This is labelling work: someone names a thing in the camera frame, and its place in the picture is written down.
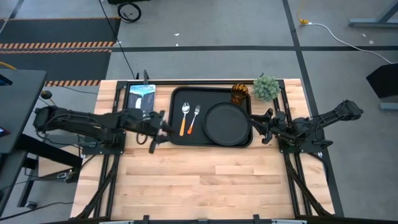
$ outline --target wheel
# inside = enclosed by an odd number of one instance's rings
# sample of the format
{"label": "wheel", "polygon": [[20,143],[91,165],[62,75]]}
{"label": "wheel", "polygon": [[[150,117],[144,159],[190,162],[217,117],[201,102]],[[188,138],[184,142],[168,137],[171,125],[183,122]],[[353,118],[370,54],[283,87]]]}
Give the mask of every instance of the wheel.
{"label": "wheel", "polygon": [[25,208],[35,209],[36,207],[37,207],[37,204],[34,202],[27,201],[25,204]]}
{"label": "wheel", "polygon": [[141,9],[132,2],[124,2],[118,7],[118,14],[123,22],[132,23],[141,18]]}

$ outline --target round black plate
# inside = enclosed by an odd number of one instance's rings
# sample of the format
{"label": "round black plate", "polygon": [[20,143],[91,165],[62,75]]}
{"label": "round black plate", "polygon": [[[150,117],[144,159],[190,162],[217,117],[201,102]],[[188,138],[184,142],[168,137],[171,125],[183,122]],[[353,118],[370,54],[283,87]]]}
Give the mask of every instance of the round black plate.
{"label": "round black plate", "polygon": [[217,103],[205,115],[203,123],[207,136],[222,146],[241,143],[250,132],[249,115],[232,103]]}

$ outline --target black tray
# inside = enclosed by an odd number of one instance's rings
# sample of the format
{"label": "black tray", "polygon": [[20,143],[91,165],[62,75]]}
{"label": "black tray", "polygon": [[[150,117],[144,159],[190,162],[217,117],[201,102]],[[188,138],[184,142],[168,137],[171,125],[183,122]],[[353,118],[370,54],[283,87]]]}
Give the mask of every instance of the black tray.
{"label": "black tray", "polygon": [[[169,111],[169,125],[175,131],[170,137],[170,141],[176,145],[183,146],[220,146],[213,142],[207,135],[203,127],[203,120],[206,112],[215,104],[221,102],[231,101],[230,88],[210,88],[210,87],[187,87],[182,86],[176,88],[171,97],[170,111]],[[185,118],[185,131],[183,136],[179,136],[181,122],[183,118],[182,105],[184,102],[190,104],[190,111]],[[193,131],[187,134],[194,117],[194,111],[197,105],[200,105],[200,112],[195,118]],[[251,115],[251,102],[248,95],[242,102],[242,109]],[[241,143],[229,147],[246,147],[253,139],[252,129],[250,129],[249,136]]]}

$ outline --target black desk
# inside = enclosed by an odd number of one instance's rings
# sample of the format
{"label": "black desk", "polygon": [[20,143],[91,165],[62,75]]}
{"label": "black desk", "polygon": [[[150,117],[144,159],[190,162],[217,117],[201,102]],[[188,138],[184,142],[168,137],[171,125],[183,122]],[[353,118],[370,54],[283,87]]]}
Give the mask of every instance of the black desk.
{"label": "black desk", "polygon": [[[0,126],[10,132],[0,138],[0,217],[22,167],[35,169],[37,161],[27,158],[28,152],[72,167],[81,166],[81,158],[23,134],[26,122],[43,88],[46,72],[0,69],[11,86],[0,86]],[[19,205],[26,203],[33,186],[30,180]]]}

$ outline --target cable connector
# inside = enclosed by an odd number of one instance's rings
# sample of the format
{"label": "cable connector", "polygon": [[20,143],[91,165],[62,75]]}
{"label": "cable connector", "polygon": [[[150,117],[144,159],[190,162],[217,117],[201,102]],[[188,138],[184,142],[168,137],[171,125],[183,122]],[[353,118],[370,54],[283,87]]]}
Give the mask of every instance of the cable connector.
{"label": "cable connector", "polygon": [[308,24],[310,21],[308,19],[299,19],[301,25]]}

